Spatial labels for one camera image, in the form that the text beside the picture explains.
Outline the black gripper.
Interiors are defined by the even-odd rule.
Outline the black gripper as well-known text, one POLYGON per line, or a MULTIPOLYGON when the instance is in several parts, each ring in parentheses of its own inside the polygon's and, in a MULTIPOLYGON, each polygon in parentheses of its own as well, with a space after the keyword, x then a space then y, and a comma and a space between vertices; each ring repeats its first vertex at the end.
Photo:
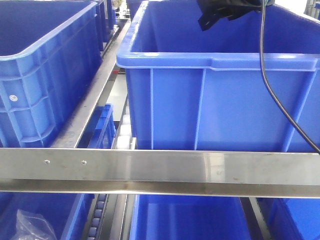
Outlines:
POLYGON ((220 19, 238 19, 249 12, 261 11, 263 6, 271 6, 274 0, 197 0, 202 15, 198 24, 202 31, 209 30, 220 19))

